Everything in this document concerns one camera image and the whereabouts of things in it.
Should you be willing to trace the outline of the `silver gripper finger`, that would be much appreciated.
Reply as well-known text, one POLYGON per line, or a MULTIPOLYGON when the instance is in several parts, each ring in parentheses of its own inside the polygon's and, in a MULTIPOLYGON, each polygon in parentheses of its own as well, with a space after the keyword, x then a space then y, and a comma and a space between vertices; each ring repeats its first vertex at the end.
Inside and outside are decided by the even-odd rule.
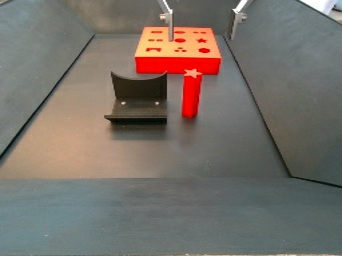
POLYGON ((172 41, 173 40, 173 11, 169 8, 165 0, 156 0, 156 1, 161 8, 161 13, 158 14, 158 18, 168 26, 168 41, 172 41))
POLYGON ((251 5, 252 0, 240 0, 236 7, 231 10, 232 12, 232 20, 231 20, 231 28, 228 33, 228 38, 235 38, 237 25, 247 19, 245 10, 251 5))

